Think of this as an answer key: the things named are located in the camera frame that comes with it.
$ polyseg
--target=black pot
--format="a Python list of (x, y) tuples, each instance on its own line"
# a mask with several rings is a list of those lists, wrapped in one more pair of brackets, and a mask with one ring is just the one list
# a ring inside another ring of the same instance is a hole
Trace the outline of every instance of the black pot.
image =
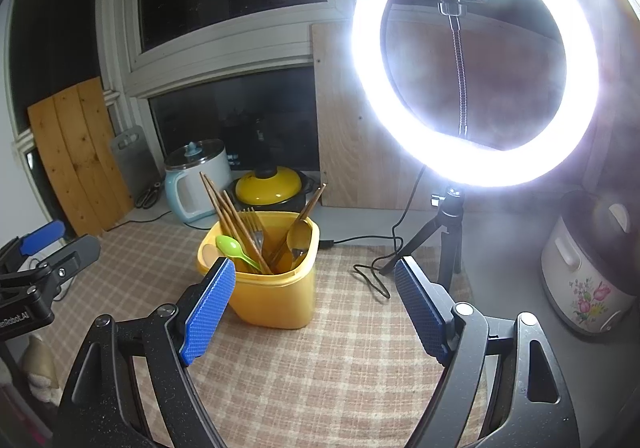
[(231, 199), (236, 204), (236, 206), (239, 207), (240, 209), (253, 208), (257, 212), (300, 213), (306, 205), (306, 195), (308, 193), (311, 193), (314, 190), (316, 186), (316, 181), (311, 179), (311, 177), (309, 177), (308, 175), (303, 174), (299, 170), (296, 170), (295, 172), (300, 176), (300, 182), (302, 183), (302, 188), (293, 197), (290, 197), (289, 199), (286, 199), (283, 201), (279, 201), (275, 204), (265, 204), (262, 206), (258, 206), (258, 205), (250, 205), (250, 204), (243, 203), (236, 196), (236, 184), (238, 184), (239, 179), (236, 179), (231, 183), (229, 195), (231, 196)]

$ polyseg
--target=scissors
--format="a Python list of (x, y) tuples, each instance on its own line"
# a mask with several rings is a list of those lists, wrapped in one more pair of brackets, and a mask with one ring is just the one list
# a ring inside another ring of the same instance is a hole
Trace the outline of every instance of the scissors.
[(134, 205), (136, 208), (142, 208), (148, 210), (158, 202), (160, 197), (160, 189), (162, 187), (162, 181), (156, 181), (149, 188), (144, 190), (139, 196), (137, 196)]

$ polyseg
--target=kettle handle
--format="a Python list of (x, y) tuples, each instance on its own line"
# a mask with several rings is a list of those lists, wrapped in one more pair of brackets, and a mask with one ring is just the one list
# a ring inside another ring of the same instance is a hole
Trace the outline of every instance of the kettle handle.
[(178, 181), (186, 175), (186, 170), (182, 170), (176, 174), (168, 173), (164, 180), (164, 192), (166, 193), (169, 208), (180, 217), (181, 221), (190, 222), (198, 215), (198, 212), (188, 212), (184, 206), (182, 206), (180, 197), (178, 197)]

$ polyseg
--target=green plastic spoon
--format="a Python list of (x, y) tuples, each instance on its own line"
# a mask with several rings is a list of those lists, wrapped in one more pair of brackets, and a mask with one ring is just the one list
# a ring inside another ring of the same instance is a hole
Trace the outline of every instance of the green plastic spoon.
[(233, 237), (218, 235), (216, 237), (216, 247), (222, 252), (223, 255), (228, 256), (229, 258), (241, 258), (249, 266), (260, 272), (260, 266), (244, 254), (240, 242), (235, 240)]

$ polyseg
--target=rice cooker lid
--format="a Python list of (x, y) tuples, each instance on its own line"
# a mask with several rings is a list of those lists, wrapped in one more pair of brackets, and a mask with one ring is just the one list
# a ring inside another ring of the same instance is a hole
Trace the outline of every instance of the rice cooker lid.
[(609, 203), (584, 191), (565, 194), (562, 220), (584, 256), (620, 291), (640, 294), (638, 232), (625, 233)]
[(219, 139), (191, 141), (171, 152), (164, 160), (164, 168), (167, 170), (186, 170), (217, 157), (224, 149), (225, 144)]
[(277, 204), (302, 190), (298, 172), (285, 166), (267, 166), (243, 175), (236, 183), (236, 197), (251, 206)]

